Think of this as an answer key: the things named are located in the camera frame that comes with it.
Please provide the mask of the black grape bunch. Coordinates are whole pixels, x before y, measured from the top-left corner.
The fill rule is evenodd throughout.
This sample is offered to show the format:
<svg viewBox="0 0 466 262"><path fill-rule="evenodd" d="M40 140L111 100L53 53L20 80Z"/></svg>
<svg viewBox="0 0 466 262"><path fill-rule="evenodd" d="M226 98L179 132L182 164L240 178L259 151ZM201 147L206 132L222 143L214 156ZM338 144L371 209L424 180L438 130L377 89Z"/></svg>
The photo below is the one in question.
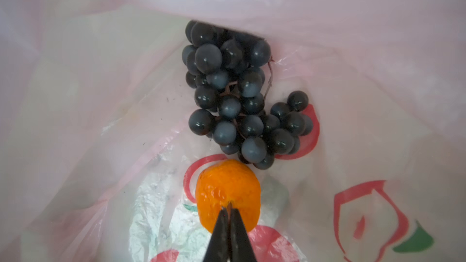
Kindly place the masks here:
<svg viewBox="0 0 466 262"><path fill-rule="evenodd" d="M185 80L197 105L188 121L192 133L260 170L314 150L320 128L305 92L266 106L273 83L273 74L265 73L273 62L267 40L195 20L184 33Z"/></svg>

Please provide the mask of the pink plastic bag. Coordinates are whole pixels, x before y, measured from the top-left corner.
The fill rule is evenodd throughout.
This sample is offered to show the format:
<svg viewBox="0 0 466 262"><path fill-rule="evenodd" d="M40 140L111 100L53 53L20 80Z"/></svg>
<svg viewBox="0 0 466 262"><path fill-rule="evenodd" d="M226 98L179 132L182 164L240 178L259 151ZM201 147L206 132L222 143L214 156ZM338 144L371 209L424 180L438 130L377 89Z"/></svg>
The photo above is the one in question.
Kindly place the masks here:
<svg viewBox="0 0 466 262"><path fill-rule="evenodd" d="M1 0L2 261L202 261L191 19L267 39L268 103L309 96L258 261L466 259L466 0Z"/></svg>

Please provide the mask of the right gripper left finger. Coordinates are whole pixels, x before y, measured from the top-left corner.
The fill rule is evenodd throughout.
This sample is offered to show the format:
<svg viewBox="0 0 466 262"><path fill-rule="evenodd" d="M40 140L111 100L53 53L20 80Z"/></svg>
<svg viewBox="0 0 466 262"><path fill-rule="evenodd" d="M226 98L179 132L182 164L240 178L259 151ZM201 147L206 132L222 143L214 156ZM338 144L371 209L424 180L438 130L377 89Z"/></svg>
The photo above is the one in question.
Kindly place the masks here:
<svg viewBox="0 0 466 262"><path fill-rule="evenodd" d="M203 262L227 262L229 260L229 213L223 208L217 217Z"/></svg>

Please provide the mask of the orange fruit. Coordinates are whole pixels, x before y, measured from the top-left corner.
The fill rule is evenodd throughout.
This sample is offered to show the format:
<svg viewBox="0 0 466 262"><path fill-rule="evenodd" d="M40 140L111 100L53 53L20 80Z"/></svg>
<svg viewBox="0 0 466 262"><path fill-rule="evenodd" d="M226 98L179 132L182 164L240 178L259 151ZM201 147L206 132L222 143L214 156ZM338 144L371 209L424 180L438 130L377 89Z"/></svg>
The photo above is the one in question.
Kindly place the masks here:
<svg viewBox="0 0 466 262"><path fill-rule="evenodd" d="M258 224L261 209L261 187L255 173L237 160L226 160L200 173L195 199L201 225L213 232L223 208L238 209L246 231Z"/></svg>

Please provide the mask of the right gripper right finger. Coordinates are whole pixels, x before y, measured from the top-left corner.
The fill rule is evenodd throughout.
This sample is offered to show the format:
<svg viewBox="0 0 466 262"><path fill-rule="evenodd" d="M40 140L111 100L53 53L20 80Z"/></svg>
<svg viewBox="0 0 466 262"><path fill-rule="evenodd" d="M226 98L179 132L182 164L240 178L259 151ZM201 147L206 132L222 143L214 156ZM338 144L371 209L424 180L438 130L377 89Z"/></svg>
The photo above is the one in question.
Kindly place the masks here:
<svg viewBox="0 0 466 262"><path fill-rule="evenodd" d="M257 262L240 212L232 208L229 218L230 261Z"/></svg>

